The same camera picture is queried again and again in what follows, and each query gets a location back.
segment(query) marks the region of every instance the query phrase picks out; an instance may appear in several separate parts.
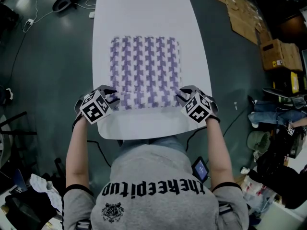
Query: black wire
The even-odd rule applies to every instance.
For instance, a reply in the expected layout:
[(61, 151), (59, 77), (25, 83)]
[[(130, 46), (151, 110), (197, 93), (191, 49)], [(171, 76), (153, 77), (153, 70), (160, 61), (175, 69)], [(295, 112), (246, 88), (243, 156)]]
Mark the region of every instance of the black wire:
[(23, 37), (23, 39), (22, 39), (22, 41), (21, 41), (21, 43), (20, 43), (20, 46), (19, 46), (19, 48), (18, 48), (17, 54), (16, 54), (16, 56), (15, 56), (15, 59), (14, 59), (13, 65), (12, 65), (12, 70), (11, 70), (10, 78), (9, 78), (9, 80), (7, 81), (7, 83), (4, 85), (5, 88), (7, 87), (7, 85), (8, 85), (8, 84), (10, 83), (10, 81), (12, 80), (12, 75), (13, 75), (13, 71), (14, 71), (15, 62), (16, 62), (16, 59), (17, 59), (17, 57), (18, 57), (19, 51), (20, 51), (20, 49), (21, 49), (21, 46), (23, 45), (25, 36), (26, 36), (26, 33), (24, 34), (24, 37)]
[(105, 157), (104, 153), (101, 151), (101, 148), (100, 148), (99, 143), (98, 143), (97, 141), (94, 141), (94, 140), (87, 140), (87, 142), (97, 144), (97, 146), (98, 146), (98, 148), (99, 148), (99, 151), (101, 152), (102, 156), (104, 156), (104, 159), (105, 159), (106, 163), (108, 164), (108, 166), (111, 168), (111, 165), (110, 165), (109, 162), (106, 160), (106, 157)]
[(239, 113), (239, 115), (231, 122), (231, 124), (227, 127), (226, 131), (223, 134), (223, 137), (226, 135), (227, 131), (230, 129), (230, 127), (234, 124), (234, 122), (249, 108), (249, 105), (243, 109), (242, 112)]
[(201, 130), (203, 130), (203, 129), (206, 129), (207, 128), (207, 126), (206, 127), (203, 127), (203, 128), (200, 128), (200, 129), (198, 129), (198, 130), (196, 130), (189, 138), (188, 138), (188, 140), (187, 140), (187, 148), (186, 148), (186, 151), (188, 151), (188, 149), (189, 149), (189, 141), (191, 140), (191, 138), (197, 133), (197, 132), (199, 132), (199, 131), (201, 131)]
[(23, 30), (23, 27), (22, 27), (22, 24), (21, 24), (21, 22), (23, 21), (23, 19), (24, 19), (24, 17), (21, 15), (21, 16), (19, 17), (18, 21), (16, 22), (16, 25), (14, 26), (13, 29), (15, 29), (15, 28), (20, 24), (20, 28), (21, 28), (21, 30)]
[[(249, 105), (243, 109), (242, 112), (239, 113), (239, 115), (231, 122), (231, 124), (227, 127), (226, 131), (224, 132), (223, 134), (223, 137), (226, 135), (227, 131), (230, 129), (230, 127), (234, 124), (234, 122), (248, 109)], [(188, 151), (189, 149), (189, 141), (191, 140), (191, 138), (199, 131), (203, 130), (203, 129), (206, 129), (207, 127), (203, 127), (203, 128), (200, 128), (198, 130), (196, 130), (187, 140), (187, 147), (186, 147), (186, 151)]]

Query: gray floor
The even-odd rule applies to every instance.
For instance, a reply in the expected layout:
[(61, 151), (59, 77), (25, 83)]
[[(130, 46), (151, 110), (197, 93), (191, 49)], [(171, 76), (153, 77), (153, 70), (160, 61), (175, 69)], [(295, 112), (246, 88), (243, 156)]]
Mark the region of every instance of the gray floor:
[[(38, 18), (51, 11), (55, 0), (38, 0)], [(226, 6), (216, 0), (191, 0), (206, 51), (213, 96), (218, 102), (222, 131), (247, 106), (247, 95), (261, 96), (268, 85), (262, 70), (260, 51), (231, 30)], [(24, 16), (23, 23), (35, 15), (35, 0), (7, 0), (7, 6)], [(9, 87), (14, 92), (13, 103), (6, 107), (7, 117), (27, 111), (28, 118), (16, 121), (13, 127), (37, 130), (37, 137), (22, 138), (27, 145), (27, 163), (37, 161), (34, 170), (42, 175), (56, 171), (54, 159), (65, 162), (75, 118), (73, 106), (80, 94), (92, 88), (92, 38), (94, 21), (90, 10), (70, 8), (35, 24), (26, 34), (14, 67)], [(0, 83), (8, 81), (14, 57), (24, 33), (20, 26), (6, 33), (0, 45)], [(252, 152), (246, 147), (251, 131), (247, 111), (232, 125), (225, 136), (234, 174), (249, 165)], [(185, 144), (192, 134), (178, 135)], [(100, 143), (109, 161), (119, 152), (116, 141), (105, 140), (96, 125), (89, 128), (89, 139)], [(188, 151), (192, 162), (202, 156), (207, 159), (207, 133), (199, 132)], [(97, 194), (108, 181), (110, 169), (97, 147), (89, 144), (91, 187)]]

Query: oval table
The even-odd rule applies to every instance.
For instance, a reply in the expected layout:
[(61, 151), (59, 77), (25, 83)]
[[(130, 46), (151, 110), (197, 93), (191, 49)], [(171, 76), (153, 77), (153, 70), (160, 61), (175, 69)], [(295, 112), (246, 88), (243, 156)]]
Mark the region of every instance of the oval table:
[[(189, 0), (97, 0), (93, 34), (93, 85), (110, 85), (110, 42), (114, 36), (172, 36), (181, 47), (181, 86), (212, 95), (207, 59)], [(115, 111), (97, 122), (106, 139), (148, 139), (201, 127), (180, 107)]]

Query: purple patterned cloth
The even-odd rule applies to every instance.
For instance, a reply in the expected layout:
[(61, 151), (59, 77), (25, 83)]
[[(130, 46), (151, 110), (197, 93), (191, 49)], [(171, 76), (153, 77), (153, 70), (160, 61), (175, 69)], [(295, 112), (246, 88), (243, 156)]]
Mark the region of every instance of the purple patterned cloth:
[(179, 42), (173, 37), (114, 37), (110, 47), (110, 86), (118, 110), (179, 106)]

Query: white cloth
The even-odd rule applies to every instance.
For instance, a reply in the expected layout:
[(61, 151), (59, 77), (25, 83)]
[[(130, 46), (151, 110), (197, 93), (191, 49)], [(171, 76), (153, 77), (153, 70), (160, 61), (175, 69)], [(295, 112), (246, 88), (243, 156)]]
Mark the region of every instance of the white cloth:
[(30, 184), (38, 193), (47, 193), (51, 205), (59, 212), (62, 212), (62, 198), (59, 192), (52, 185), (52, 182), (47, 182), (44, 178), (39, 177), (36, 174), (32, 174), (30, 178)]

